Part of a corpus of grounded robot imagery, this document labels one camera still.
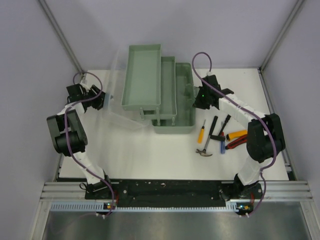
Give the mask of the orange handled screwdriver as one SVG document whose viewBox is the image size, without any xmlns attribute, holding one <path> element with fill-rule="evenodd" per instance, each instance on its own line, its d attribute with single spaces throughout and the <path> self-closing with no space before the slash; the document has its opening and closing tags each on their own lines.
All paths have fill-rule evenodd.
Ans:
<svg viewBox="0 0 320 240">
<path fill-rule="evenodd" d="M 197 143 L 201 144 L 204 138 L 204 132 L 205 132 L 205 124 L 206 124 L 206 120 L 203 121 L 202 127 L 200 129 L 199 135 L 198 135 L 198 139 L 197 139 Z"/>
</svg>

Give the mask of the small black mallet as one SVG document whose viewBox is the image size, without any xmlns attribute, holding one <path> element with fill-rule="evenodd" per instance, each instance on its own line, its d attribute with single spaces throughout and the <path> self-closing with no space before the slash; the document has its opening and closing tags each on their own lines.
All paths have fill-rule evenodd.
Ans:
<svg viewBox="0 0 320 240">
<path fill-rule="evenodd" d="M 228 114 L 223 122 L 223 124 L 221 125 L 220 131 L 218 133 L 218 135 L 211 135 L 210 139 L 211 140 L 215 140 L 215 141 L 219 141 L 219 142 L 224 142 L 225 141 L 225 137 L 222 136 L 222 133 L 226 127 L 226 125 L 228 124 L 228 122 L 230 121 L 231 116 Z"/>
</svg>

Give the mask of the orange black utility knife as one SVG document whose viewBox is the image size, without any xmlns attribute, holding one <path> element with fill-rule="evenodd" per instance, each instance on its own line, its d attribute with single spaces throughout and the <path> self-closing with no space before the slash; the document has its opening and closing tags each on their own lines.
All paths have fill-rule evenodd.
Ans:
<svg viewBox="0 0 320 240">
<path fill-rule="evenodd" d="M 248 131 L 247 130 L 240 130 L 240 131 L 236 131 L 236 132 L 231 132 L 231 133 L 228 133 L 226 135 L 226 139 L 228 141 L 231 141 L 233 139 L 237 139 L 237 138 L 240 138 L 244 135 L 247 135 L 248 134 Z"/>
</svg>

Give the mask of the translucent green tool box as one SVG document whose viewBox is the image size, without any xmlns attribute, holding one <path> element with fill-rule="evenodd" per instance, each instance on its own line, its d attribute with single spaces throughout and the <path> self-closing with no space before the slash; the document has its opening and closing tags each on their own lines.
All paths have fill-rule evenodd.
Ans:
<svg viewBox="0 0 320 240">
<path fill-rule="evenodd" d="M 160 44 L 119 48 L 105 87 L 104 115 L 120 127 L 151 124 L 157 134 L 190 134 L 195 127 L 192 66 L 163 56 Z"/>
</svg>

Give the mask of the claw hammer black handle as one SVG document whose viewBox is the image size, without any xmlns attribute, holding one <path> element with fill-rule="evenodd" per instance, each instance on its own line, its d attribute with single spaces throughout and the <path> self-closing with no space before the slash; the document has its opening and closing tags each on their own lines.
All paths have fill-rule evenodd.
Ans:
<svg viewBox="0 0 320 240">
<path fill-rule="evenodd" d="M 210 130 L 209 130 L 209 133 L 208 133 L 208 137 L 207 137 L 207 140 L 206 140 L 206 143 L 205 143 L 205 145 L 204 145 L 203 150 L 199 150 L 199 149 L 196 150 L 196 153 L 200 154 L 202 157 L 210 157 L 210 156 L 212 156 L 212 154 L 208 154 L 208 153 L 207 153 L 207 148 L 208 148 L 208 145 L 209 145 L 211 136 L 212 136 L 212 134 L 213 134 L 213 131 L 214 131 L 214 129 L 215 129 L 217 120 L 218 120 L 218 116 L 216 115 L 216 116 L 213 118 L 213 121 L 212 121 Z"/>
</svg>

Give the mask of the red handled pliers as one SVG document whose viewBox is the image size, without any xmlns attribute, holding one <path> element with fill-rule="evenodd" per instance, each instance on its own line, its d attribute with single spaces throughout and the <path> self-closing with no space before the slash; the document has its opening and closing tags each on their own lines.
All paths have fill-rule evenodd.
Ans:
<svg viewBox="0 0 320 240">
<path fill-rule="evenodd" d="M 234 149 L 247 142 L 247 135 L 243 135 L 225 146 L 226 150 Z"/>
</svg>

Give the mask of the blue handled screwdriver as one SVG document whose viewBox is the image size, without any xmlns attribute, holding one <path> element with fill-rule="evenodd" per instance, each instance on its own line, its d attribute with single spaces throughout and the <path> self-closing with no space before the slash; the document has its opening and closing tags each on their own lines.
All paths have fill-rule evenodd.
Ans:
<svg viewBox="0 0 320 240">
<path fill-rule="evenodd" d="M 226 148 L 225 148 L 225 141 L 220 142 L 220 153 L 225 154 Z"/>
</svg>

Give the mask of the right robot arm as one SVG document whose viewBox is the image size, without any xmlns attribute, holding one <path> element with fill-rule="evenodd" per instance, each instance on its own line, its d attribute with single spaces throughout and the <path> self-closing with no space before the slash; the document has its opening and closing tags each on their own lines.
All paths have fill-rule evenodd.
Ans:
<svg viewBox="0 0 320 240">
<path fill-rule="evenodd" d="M 254 109 L 230 89 L 221 89 L 214 74 L 201 78 L 201 83 L 193 106 L 203 110 L 215 107 L 247 130 L 247 159 L 235 175 L 232 188 L 225 192 L 229 198 L 245 198 L 262 178 L 263 171 L 275 164 L 278 154 L 286 147 L 281 119 L 276 113 Z"/>
</svg>

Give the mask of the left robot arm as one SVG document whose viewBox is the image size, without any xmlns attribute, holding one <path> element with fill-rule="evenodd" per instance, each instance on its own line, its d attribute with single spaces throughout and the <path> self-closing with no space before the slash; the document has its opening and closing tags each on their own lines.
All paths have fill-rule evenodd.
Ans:
<svg viewBox="0 0 320 240">
<path fill-rule="evenodd" d="M 97 193 L 102 198 L 109 198 L 114 187 L 105 171 L 89 159 L 86 152 L 88 137 L 80 120 L 88 108 L 101 110 L 106 94 L 94 84 L 88 87 L 78 83 L 66 89 L 67 104 L 59 113 L 46 119 L 53 147 L 78 165 L 86 177 L 84 189 L 88 194 Z"/>
</svg>

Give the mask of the aluminium frame rail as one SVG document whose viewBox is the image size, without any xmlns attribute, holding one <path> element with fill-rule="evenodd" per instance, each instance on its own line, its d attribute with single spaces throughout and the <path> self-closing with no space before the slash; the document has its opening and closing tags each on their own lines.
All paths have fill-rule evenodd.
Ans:
<svg viewBox="0 0 320 240">
<path fill-rule="evenodd" d="M 313 196 L 306 181 L 269 180 L 259 182 L 261 194 L 265 201 L 272 202 L 300 202 L 311 201 Z M 134 180 L 120 179 L 112 182 L 112 188 L 119 196 L 137 196 L 142 193 L 160 194 L 212 194 L 213 198 L 219 197 L 220 190 L 230 188 L 232 181 L 217 180 Z M 42 201 L 82 201 L 85 199 L 86 190 L 80 188 L 79 182 L 46 182 L 42 188 L 40 199 Z"/>
</svg>

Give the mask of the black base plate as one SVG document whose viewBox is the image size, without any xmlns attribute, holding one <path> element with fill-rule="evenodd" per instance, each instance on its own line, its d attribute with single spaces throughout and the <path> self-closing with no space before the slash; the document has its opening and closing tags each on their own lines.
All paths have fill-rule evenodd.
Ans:
<svg viewBox="0 0 320 240">
<path fill-rule="evenodd" d="M 80 183 L 87 200 L 115 200 L 120 208 L 224 207 L 229 200 L 252 202 L 262 196 L 259 183 L 241 186 L 236 181 L 114 179 L 108 187 Z"/>
</svg>

